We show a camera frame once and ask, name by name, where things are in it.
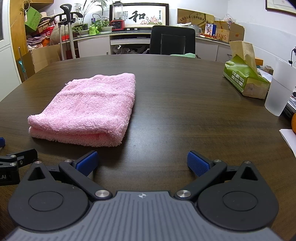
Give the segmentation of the black office chair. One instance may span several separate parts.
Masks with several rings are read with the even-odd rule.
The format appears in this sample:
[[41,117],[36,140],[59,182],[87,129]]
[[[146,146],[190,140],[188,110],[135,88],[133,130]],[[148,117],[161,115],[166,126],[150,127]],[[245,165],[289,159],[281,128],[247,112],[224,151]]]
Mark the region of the black office chair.
[[149,53],[155,55],[195,54],[196,32],[192,28],[153,26]]

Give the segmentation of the cardboard box with KANS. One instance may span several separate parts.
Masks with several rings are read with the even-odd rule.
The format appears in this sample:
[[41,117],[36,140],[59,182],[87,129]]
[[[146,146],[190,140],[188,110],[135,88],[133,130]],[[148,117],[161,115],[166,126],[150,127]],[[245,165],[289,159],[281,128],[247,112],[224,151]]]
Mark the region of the cardboard box with KANS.
[[228,24],[226,21],[215,21],[217,40],[229,43],[231,41],[243,41],[245,29],[236,23]]

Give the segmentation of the pink terry towel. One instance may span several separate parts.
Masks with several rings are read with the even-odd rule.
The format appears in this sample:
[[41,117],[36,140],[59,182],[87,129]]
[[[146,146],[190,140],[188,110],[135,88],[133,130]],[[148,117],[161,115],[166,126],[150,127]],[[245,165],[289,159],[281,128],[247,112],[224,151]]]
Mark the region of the pink terry towel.
[[74,79],[40,114],[28,117],[29,134],[65,144],[116,147],[130,121],[135,87],[132,73]]

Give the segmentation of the red appliance base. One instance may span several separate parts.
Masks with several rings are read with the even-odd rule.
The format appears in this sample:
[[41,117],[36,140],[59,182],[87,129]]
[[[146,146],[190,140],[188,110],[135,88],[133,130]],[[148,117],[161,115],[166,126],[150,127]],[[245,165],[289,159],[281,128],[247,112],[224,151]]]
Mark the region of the red appliance base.
[[112,20],[110,22],[112,31],[124,31],[125,30],[125,21],[124,20]]

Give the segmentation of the framed calligraphy picture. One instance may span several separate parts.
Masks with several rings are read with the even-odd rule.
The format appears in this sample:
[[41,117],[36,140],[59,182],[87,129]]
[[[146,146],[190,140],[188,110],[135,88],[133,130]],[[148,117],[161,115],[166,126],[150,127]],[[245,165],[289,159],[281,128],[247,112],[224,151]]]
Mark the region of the framed calligraphy picture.
[[169,25],[169,4],[122,3],[116,1],[109,6],[109,20],[124,20],[125,30]]

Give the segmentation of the white paper sheet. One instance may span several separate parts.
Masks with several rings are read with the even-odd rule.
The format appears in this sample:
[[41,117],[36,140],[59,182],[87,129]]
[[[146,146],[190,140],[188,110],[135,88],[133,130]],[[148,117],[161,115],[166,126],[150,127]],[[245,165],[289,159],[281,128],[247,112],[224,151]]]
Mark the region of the white paper sheet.
[[281,136],[286,141],[289,148],[292,150],[294,156],[296,157],[296,135],[291,129],[280,129]]

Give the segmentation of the large cardboard box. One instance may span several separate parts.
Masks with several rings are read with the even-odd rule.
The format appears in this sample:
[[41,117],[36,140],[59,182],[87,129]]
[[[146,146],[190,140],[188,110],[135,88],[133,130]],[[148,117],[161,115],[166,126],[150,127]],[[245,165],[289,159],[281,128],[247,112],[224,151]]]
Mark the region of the large cardboard box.
[[61,61],[60,45],[51,45],[38,49],[33,49],[16,61],[21,81],[24,82],[24,70],[27,78],[33,76],[48,65]]

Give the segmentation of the green plant pot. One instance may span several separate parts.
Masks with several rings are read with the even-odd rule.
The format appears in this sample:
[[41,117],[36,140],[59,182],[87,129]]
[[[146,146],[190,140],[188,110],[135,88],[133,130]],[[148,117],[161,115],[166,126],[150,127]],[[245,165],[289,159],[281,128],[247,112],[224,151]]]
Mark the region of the green plant pot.
[[89,35],[90,36],[94,36],[94,35],[98,35],[100,33],[99,28],[97,27],[97,25],[90,25],[89,26]]

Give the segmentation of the orange fruit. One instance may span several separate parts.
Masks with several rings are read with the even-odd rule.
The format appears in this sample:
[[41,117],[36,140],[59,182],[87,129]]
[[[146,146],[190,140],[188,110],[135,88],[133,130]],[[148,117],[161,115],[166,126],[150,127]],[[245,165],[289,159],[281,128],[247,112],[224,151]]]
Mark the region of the orange fruit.
[[292,131],[296,134],[296,113],[294,113],[291,120]]

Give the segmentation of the green box on pile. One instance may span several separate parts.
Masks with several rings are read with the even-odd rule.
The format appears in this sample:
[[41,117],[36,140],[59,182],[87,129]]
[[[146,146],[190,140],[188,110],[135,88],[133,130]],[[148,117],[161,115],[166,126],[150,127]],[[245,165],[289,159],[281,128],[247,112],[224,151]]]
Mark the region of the green box on pile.
[[29,7],[25,16],[25,30],[28,33],[36,31],[42,15],[33,7]]

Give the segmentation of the green tissue box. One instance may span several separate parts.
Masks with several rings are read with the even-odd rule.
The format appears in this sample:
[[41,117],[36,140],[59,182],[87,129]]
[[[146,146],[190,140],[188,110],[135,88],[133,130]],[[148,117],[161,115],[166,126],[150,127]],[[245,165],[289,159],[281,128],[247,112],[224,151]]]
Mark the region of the green tissue box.
[[245,41],[232,41],[230,48],[232,59],[225,63],[223,76],[243,96],[265,99],[270,82],[257,71],[253,45]]

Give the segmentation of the gold plaque board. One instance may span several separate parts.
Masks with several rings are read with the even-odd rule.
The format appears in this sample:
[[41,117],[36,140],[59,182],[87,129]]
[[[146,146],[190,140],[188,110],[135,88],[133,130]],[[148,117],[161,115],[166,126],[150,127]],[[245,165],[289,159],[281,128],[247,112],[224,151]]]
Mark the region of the gold plaque board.
[[215,21],[215,17],[213,15],[187,9],[178,9],[177,17],[177,23],[191,23],[192,25],[200,27],[202,32],[204,32],[206,24],[213,24]]

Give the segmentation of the frosted plastic cup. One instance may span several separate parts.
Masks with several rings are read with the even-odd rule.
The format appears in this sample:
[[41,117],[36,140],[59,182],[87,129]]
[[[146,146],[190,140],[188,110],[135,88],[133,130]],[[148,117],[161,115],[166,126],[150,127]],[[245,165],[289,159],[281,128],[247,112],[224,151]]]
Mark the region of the frosted plastic cup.
[[264,106],[275,116],[280,116],[295,88],[295,67],[277,59]]

